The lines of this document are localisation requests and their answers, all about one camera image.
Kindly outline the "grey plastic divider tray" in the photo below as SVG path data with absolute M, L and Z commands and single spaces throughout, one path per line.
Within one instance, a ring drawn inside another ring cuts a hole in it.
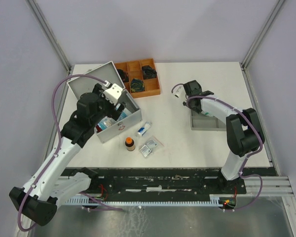
M 216 117 L 209 117 L 190 111 L 191 130 L 200 131 L 226 131 L 225 124 Z

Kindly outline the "grey metal first aid box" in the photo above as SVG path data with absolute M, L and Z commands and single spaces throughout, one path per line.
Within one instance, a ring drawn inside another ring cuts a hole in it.
M 119 118 L 105 117 L 101 111 L 106 99 L 103 94 L 106 81 L 123 88 L 118 101 L 123 102 L 123 112 Z M 80 146 L 84 146 L 93 134 L 105 143 L 142 121 L 141 109 L 123 85 L 113 62 L 105 63 L 85 74 L 72 75 L 67 84 L 77 98 L 77 103 L 61 133 Z

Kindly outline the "white blue bandage roll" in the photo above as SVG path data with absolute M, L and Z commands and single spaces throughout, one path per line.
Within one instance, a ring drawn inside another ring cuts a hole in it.
M 142 137 L 150 128 L 152 123 L 151 122 L 145 122 L 141 128 L 136 132 L 137 137 Z

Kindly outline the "brown bottle orange cap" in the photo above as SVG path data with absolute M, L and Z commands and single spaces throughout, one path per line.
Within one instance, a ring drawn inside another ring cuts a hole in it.
M 125 146 L 128 151 L 133 151 L 136 148 L 135 142 L 131 137 L 125 139 Z

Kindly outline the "alcohol wipe packets bag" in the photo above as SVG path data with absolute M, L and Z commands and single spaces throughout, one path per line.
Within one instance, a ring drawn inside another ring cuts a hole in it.
M 143 156 L 143 158 L 148 158 L 154 152 L 162 147 L 160 141 L 155 137 L 151 136 L 148 138 L 142 146 L 139 148 L 139 152 Z

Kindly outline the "clear bottle white cap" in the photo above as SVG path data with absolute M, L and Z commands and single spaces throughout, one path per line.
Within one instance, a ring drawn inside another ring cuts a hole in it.
M 207 116 L 207 117 L 214 117 L 214 115 L 212 115 L 211 113 L 209 112 L 205 112 L 205 111 L 202 111 L 201 114 L 203 114 L 204 116 Z

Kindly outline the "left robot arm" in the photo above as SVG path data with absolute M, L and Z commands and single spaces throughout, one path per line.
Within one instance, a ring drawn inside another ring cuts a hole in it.
M 18 210 L 18 217 L 28 217 L 45 226 L 57 209 L 74 195 L 99 188 L 96 172 L 82 168 L 60 187 L 55 183 L 68 163 L 94 135 L 96 125 L 105 117 L 118 119 L 125 104 L 120 101 L 123 89 L 117 84 L 96 84 L 92 92 L 84 93 L 76 103 L 76 110 L 60 133 L 57 147 L 23 187 L 13 187 L 9 197 Z

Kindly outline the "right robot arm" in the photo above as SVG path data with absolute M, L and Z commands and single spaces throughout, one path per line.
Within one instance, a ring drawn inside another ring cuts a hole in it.
M 227 145 L 230 149 L 224 166 L 218 174 L 217 189 L 228 193 L 234 183 L 243 177 L 243 169 L 248 159 L 262 151 L 264 133 L 255 109 L 238 109 L 219 99 L 213 92 L 203 91 L 193 80 L 183 84 L 186 100 L 183 105 L 201 114 L 208 113 L 226 126 Z

